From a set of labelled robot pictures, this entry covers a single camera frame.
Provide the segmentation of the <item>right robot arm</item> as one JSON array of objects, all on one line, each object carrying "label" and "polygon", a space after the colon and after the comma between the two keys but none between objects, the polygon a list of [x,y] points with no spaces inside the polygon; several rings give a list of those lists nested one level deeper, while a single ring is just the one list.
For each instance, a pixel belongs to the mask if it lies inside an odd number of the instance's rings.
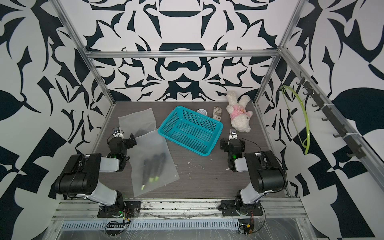
[{"label": "right robot arm", "polygon": [[258,206],[267,194],[282,191],[287,185],[287,174],[272,151],[245,153],[245,140],[231,129],[228,139],[221,139],[220,148],[228,153],[229,169],[247,172],[250,183],[238,192],[234,200],[236,211],[245,215]]}]

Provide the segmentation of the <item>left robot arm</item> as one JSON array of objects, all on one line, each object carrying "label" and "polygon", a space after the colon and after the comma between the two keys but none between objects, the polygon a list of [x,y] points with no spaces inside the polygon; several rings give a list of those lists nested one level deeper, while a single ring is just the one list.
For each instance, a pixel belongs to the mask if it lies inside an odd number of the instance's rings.
[{"label": "left robot arm", "polygon": [[54,187],[59,195],[70,199],[84,198],[99,204],[99,218],[126,218],[133,213],[124,201],[122,193],[112,190],[99,181],[100,173],[122,172],[130,157],[127,150],[137,144],[134,134],[124,137],[124,131],[116,128],[107,139],[109,154],[72,155],[57,177]]}]

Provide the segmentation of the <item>white plush toy pink shirt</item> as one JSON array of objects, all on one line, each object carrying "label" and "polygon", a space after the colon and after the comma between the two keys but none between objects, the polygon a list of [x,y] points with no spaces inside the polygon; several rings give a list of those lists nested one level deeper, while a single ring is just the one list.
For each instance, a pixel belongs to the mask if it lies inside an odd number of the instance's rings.
[{"label": "white plush toy pink shirt", "polygon": [[234,91],[228,91],[226,97],[228,100],[226,110],[230,115],[232,127],[241,133],[249,133],[251,131],[250,119],[253,112],[247,111],[246,106],[251,98],[248,95],[243,95],[238,100],[238,96]]}]

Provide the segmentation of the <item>teal plastic basket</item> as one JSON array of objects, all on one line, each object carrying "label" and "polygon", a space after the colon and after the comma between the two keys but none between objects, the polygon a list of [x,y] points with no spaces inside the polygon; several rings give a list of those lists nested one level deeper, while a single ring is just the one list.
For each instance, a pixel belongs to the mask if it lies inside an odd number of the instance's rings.
[{"label": "teal plastic basket", "polygon": [[176,107],[158,129],[160,136],[200,156],[208,156],[223,130],[217,120],[182,106]]}]

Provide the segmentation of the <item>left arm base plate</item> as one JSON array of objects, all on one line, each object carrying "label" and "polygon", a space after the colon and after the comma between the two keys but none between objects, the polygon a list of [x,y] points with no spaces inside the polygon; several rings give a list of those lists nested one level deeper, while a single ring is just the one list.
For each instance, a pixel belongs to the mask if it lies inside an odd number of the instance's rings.
[{"label": "left arm base plate", "polygon": [[97,214],[98,218],[130,218],[139,214],[141,211],[141,201],[124,201],[112,206],[100,206]]}]

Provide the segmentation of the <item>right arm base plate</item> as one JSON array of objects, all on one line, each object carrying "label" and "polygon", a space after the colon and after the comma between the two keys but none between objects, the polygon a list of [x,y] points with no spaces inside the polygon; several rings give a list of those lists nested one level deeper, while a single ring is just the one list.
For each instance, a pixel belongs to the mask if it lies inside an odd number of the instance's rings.
[{"label": "right arm base plate", "polygon": [[259,217],[264,214],[260,203],[244,205],[237,200],[221,200],[218,211],[221,211],[225,217]]}]

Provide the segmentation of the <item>green tube hoop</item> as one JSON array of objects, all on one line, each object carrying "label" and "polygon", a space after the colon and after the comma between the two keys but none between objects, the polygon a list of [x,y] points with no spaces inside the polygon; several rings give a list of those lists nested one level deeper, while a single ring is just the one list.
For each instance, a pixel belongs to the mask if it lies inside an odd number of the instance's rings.
[{"label": "green tube hoop", "polygon": [[[291,88],[290,86],[282,85],[280,87],[280,91],[282,92],[284,101],[285,101],[287,109],[289,111],[289,115],[291,116],[291,119],[292,119],[292,121],[294,123],[294,127],[295,127],[295,130],[297,131],[297,134],[299,136],[300,143],[301,143],[302,147],[305,148],[304,155],[307,155],[309,153],[309,150],[310,150],[311,132],[310,132],[309,118],[308,118],[307,111],[306,111],[306,108],[304,106],[304,103],[303,103],[302,99],[300,98],[300,96],[296,93],[296,91],[293,88]],[[291,109],[290,109],[289,104],[287,102],[287,99],[285,97],[285,93],[287,91],[290,91],[296,97],[296,100],[299,102],[300,107],[302,109],[304,120],[305,120],[305,124],[306,124],[306,138],[304,140],[302,140],[301,137],[300,137],[300,133],[299,133],[298,128],[297,128],[297,126],[295,124],[295,121],[294,121],[294,119],[292,117]]]}]

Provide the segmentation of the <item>translucent zip bag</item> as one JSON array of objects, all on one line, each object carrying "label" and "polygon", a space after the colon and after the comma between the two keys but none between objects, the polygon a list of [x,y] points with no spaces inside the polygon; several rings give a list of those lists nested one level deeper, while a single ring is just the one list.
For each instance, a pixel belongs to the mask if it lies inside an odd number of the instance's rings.
[{"label": "translucent zip bag", "polygon": [[123,117],[118,117],[118,120],[119,127],[127,136],[136,133],[140,129],[146,129],[149,133],[157,130],[156,119],[151,108]]},{"label": "translucent zip bag", "polygon": [[136,138],[127,151],[132,167],[134,197],[141,196],[180,179],[166,139],[158,131]]}]

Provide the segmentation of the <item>black hook rail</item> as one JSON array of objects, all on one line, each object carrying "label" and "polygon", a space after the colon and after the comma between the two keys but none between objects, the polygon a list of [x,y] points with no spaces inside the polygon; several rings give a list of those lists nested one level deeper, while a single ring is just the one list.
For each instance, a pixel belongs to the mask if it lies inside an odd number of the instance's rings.
[{"label": "black hook rail", "polygon": [[364,150],[360,134],[353,129],[336,105],[333,104],[321,88],[318,87],[316,82],[313,79],[306,78],[303,72],[300,71],[300,81],[297,84],[304,87],[307,90],[304,95],[307,98],[313,99],[315,102],[312,104],[312,107],[323,112],[325,117],[322,118],[322,121],[330,122],[337,131],[333,137],[341,138],[347,144],[350,149],[347,156],[349,158],[356,157],[358,159],[366,157],[368,154]]}]

